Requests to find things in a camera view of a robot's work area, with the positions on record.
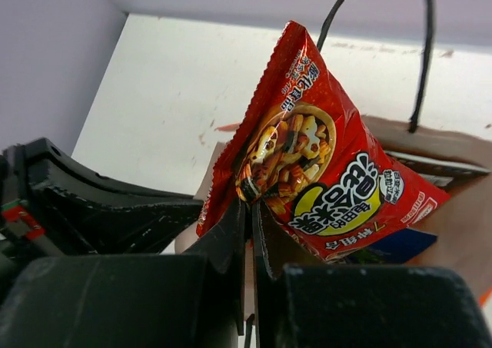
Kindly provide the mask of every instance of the red plastic packaging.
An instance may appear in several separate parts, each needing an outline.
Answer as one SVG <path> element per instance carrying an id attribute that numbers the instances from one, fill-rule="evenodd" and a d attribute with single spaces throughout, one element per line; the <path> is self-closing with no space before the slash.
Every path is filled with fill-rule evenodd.
<path id="1" fill-rule="evenodd" d="M 198 235 L 237 195 L 265 200 L 279 225 L 323 260 L 409 227 L 449 198 L 383 152 L 295 22 L 214 166 Z"/>

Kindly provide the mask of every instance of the white table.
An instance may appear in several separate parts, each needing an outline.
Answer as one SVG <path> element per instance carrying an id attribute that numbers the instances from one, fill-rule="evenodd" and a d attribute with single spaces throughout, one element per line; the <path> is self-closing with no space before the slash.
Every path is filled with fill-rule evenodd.
<path id="1" fill-rule="evenodd" d="M 281 30 L 130 15 L 73 158 L 100 174 L 194 194 L 242 119 Z M 421 46 L 328 38 L 323 55 L 362 114 L 407 121 Z M 492 139 L 492 55 L 437 48 L 421 124 Z"/>

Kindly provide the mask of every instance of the black handle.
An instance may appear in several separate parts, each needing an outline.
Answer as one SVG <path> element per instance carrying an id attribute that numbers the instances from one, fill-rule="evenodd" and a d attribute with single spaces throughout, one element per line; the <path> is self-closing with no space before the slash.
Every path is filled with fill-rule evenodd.
<path id="1" fill-rule="evenodd" d="M 323 48 L 324 40 L 328 34 L 328 30 L 330 29 L 331 23 L 335 15 L 337 14 L 338 9 L 341 4 L 344 3 L 345 0 L 337 0 L 333 8 L 331 8 L 330 13 L 324 20 L 323 26 L 321 27 L 320 38 L 317 40 L 317 49 L 321 51 Z M 421 114 L 422 101 L 424 100 L 425 95 L 425 85 L 427 83 L 427 71 L 429 69 L 429 65 L 431 64 L 431 52 L 434 46 L 434 33 L 435 33 L 435 9 L 434 9 L 434 0 L 425 0 L 426 7 L 426 31 L 425 31 L 425 46 L 424 53 L 422 54 L 422 63 L 421 63 L 421 79 L 418 86 L 417 98 L 415 100 L 414 113 L 410 118 L 410 126 L 408 131 L 410 133 L 414 133 L 418 127 L 418 118 Z"/>

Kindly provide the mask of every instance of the black cable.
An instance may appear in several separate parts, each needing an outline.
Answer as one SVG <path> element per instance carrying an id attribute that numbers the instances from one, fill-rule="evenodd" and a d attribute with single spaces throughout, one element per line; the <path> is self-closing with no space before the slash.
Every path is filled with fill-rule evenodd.
<path id="1" fill-rule="evenodd" d="M 246 336 L 244 337 L 244 348 L 250 348 L 251 334 L 253 333 L 254 313 L 246 320 Z"/>
<path id="2" fill-rule="evenodd" d="M 345 0 L 337 0 L 333 8 L 331 8 L 330 13 L 324 20 L 323 26 L 321 27 L 320 38 L 317 40 L 316 47 L 319 51 L 323 48 L 324 40 L 328 34 L 328 30 L 330 29 L 331 23 L 335 15 L 337 14 L 338 9 L 344 3 Z M 408 131 L 410 133 L 414 133 L 418 127 L 418 118 L 421 114 L 422 101 L 424 100 L 425 95 L 425 85 L 427 83 L 427 71 L 429 69 L 429 65 L 431 64 L 431 53 L 432 48 L 434 46 L 434 33 L 435 33 L 435 10 L 434 10 L 434 0 L 425 0 L 426 6 L 426 31 L 425 31 L 425 46 L 424 53 L 422 54 L 422 62 L 421 62 L 421 78 L 418 86 L 417 97 L 415 100 L 414 113 L 410 118 L 410 127 Z"/>

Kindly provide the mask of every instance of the gray wall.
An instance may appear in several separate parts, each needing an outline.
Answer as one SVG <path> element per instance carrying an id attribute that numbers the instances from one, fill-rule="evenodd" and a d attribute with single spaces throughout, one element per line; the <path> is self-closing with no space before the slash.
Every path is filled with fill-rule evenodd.
<path id="1" fill-rule="evenodd" d="M 109 0 L 0 0 L 0 150 L 72 152 L 125 19 Z"/>
<path id="2" fill-rule="evenodd" d="M 335 0 L 112 0 L 127 12 L 173 15 L 281 28 L 291 18 L 318 30 Z M 421 38 L 422 0 L 347 0 L 338 13 L 339 33 Z M 492 44 L 491 0 L 437 0 L 438 40 Z"/>

